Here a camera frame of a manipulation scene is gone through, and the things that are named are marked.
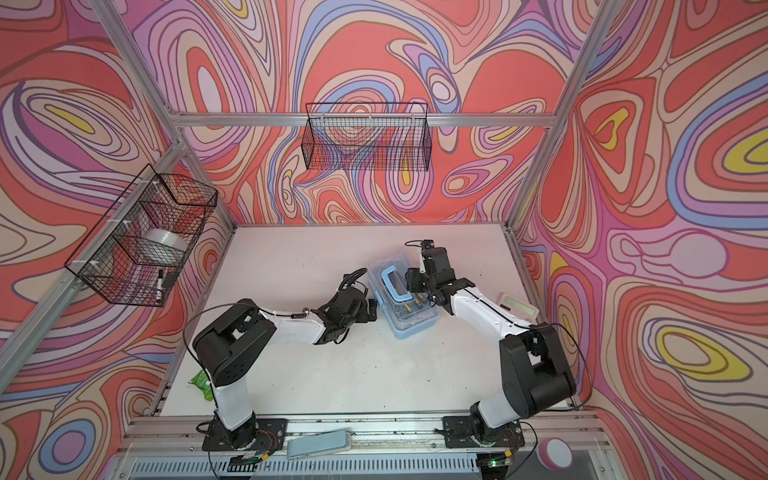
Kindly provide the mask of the blue plastic tool box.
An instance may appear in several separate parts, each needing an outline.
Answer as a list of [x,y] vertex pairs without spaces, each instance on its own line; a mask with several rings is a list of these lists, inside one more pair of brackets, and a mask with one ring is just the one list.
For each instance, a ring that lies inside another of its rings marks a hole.
[[[424,294],[412,295],[406,287],[405,274],[411,264],[403,256],[379,259],[368,266],[368,281],[378,300],[394,336],[405,339],[432,327],[439,318],[439,310],[432,306]],[[423,308],[409,311],[406,303],[418,298]]]

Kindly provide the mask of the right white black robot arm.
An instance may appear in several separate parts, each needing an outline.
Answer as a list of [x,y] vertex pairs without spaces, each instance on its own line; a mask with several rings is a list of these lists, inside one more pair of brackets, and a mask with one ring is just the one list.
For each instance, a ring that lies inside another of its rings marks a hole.
[[492,446],[513,424],[576,394],[576,381],[553,325],[520,319],[490,300],[474,282],[456,275],[447,250],[432,240],[407,245],[420,249],[420,264],[405,275],[408,291],[426,295],[499,351],[499,390],[470,407],[464,427],[443,427],[448,442],[468,437],[481,446]]

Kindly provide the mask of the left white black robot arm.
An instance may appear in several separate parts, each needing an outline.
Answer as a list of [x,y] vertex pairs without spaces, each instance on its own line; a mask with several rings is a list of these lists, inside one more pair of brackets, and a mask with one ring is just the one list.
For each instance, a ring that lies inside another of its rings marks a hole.
[[191,344],[211,382],[216,420],[228,432],[254,422],[246,374],[267,346],[339,343],[353,325],[375,316],[367,288],[357,281],[338,288],[320,307],[298,313],[269,311],[250,299],[230,304]]

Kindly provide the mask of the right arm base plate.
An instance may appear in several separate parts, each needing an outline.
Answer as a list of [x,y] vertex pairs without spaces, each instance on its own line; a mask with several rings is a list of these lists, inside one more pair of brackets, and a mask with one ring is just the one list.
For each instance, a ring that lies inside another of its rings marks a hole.
[[444,439],[447,448],[506,448],[512,452],[525,445],[518,422],[500,427],[488,427],[479,416],[452,415],[442,418],[442,426],[435,432]]

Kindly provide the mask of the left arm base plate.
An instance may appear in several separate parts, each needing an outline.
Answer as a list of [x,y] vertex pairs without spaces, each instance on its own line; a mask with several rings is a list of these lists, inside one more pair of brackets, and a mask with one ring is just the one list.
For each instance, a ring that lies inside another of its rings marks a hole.
[[253,417],[235,430],[228,430],[217,415],[206,424],[202,450],[205,452],[254,451],[274,453],[283,448],[287,418]]

